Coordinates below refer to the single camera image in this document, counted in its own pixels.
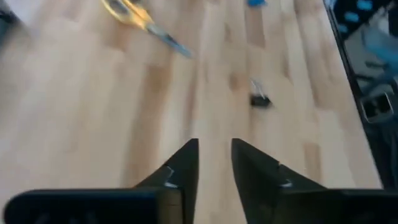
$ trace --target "scissors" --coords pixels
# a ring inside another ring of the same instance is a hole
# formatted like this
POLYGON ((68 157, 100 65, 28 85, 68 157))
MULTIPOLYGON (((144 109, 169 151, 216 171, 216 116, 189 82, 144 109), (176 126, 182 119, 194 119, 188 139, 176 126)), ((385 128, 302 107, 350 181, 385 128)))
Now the scissors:
POLYGON ((124 24, 134 24, 138 28, 145 30, 150 34, 156 35, 166 44, 176 49, 182 55, 191 57, 191 52, 179 44, 173 37, 166 31, 158 27, 144 9, 140 0, 102 0, 105 8, 114 16, 118 21, 124 24))

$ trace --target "butcher block countertop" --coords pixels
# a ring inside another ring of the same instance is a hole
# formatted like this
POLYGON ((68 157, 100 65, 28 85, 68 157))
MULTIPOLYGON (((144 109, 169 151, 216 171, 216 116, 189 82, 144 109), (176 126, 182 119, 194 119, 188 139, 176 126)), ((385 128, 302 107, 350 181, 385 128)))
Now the butcher block countertop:
POLYGON ((196 223, 245 223, 241 138, 325 187, 381 188, 321 0, 149 0, 185 58, 100 0, 46 0, 0 53, 0 203, 38 188, 132 187, 190 138, 196 223), (271 99, 250 107, 250 78, 271 99))

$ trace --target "wood grain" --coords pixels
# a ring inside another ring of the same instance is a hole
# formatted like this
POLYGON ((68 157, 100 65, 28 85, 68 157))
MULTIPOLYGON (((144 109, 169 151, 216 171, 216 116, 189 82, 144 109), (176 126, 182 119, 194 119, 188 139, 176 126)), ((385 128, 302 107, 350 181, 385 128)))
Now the wood grain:
POLYGON ((326 187, 380 188, 323 4, 149 0, 184 58, 99 0, 59 1, 0 53, 0 203, 36 188, 132 187, 200 140, 196 223, 244 223, 242 138, 326 187), (249 105, 249 78, 272 107, 249 105))

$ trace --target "wooden surface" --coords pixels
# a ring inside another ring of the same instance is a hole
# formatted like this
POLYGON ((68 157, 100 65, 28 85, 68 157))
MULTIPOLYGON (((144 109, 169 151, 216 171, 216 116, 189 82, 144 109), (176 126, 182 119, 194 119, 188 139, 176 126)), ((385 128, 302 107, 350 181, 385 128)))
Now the wooden surface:
POLYGON ((131 187, 190 138, 197 223, 244 223, 231 138, 327 187, 381 187, 321 0, 145 4, 193 59, 99 0, 48 0, 12 33, 0 54, 1 204, 34 188, 131 187), (249 77, 273 107, 249 106, 249 77))

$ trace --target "wooden table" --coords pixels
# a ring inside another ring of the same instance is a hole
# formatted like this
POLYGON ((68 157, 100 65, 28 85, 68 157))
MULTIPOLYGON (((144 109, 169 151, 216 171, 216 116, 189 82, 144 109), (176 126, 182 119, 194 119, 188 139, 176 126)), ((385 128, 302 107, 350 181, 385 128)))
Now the wooden table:
POLYGON ((131 187, 200 140, 196 223, 244 223, 241 138, 326 187, 380 188, 321 0, 150 0, 194 53, 116 22, 99 0, 47 1, 0 54, 0 202, 36 188, 131 187), (249 77, 273 102, 249 105, 249 77))

